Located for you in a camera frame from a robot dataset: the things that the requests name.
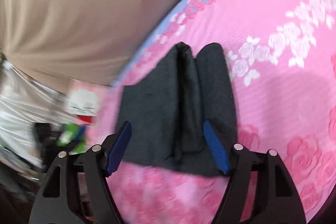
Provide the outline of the dark grey pants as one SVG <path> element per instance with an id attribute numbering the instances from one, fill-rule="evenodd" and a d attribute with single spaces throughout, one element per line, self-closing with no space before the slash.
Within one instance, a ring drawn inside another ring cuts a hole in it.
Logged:
<path id="1" fill-rule="evenodd" d="M 117 125 L 132 127 L 123 159 L 206 177 L 229 174 L 237 142 L 234 95 L 222 46 L 193 56 L 178 43 L 139 83 L 124 87 Z"/>

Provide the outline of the green plush toy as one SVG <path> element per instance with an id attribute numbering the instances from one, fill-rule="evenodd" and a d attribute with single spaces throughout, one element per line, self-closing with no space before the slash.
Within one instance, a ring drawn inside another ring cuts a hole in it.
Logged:
<path id="1" fill-rule="evenodd" d="M 86 125 L 65 124 L 56 145 L 64 147 L 70 154 L 83 153 L 87 147 L 86 130 Z"/>

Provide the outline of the clear plastic bag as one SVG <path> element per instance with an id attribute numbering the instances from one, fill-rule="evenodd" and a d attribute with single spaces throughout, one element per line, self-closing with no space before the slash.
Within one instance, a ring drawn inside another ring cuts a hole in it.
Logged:
<path id="1" fill-rule="evenodd" d="M 24 77 L 9 61 L 1 65 L 1 154 L 15 164 L 23 159 L 40 168 L 33 127 L 49 123 L 54 127 L 74 123 L 66 112 L 66 97 L 34 80 Z"/>

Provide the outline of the white cartoon face pillow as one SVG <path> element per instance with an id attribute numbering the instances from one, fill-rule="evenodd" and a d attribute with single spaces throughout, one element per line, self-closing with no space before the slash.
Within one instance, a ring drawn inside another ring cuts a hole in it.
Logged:
<path id="1" fill-rule="evenodd" d="M 109 88 L 105 85 L 71 80 L 66 110 L 76 117 L 76 124 L 94 123 Z"/>

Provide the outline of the pink floral bed sheet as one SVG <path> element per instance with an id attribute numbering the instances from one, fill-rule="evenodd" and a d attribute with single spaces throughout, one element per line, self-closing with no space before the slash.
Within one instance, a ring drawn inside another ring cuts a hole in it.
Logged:
<path id="1" fill-rule="evenodd" d="M 335 0 L 182 0 L 113 84 L 89 144 L 114 132 L 123 87 L 143 79 L 178 42 L 193 54 L 222 45 L 239 141 L 252 151 L 275 149 L 306 219 L 333 223 Z"/>

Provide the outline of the beige fabric headboard cover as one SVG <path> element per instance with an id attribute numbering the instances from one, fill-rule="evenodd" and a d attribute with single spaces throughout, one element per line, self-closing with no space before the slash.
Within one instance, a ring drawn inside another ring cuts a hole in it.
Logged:
<path id="1" fill-rule="evenodd" d="M 70 79 L 110 84 L 179 0 L 1 0 L 1 49 L 60 92 Z"/>

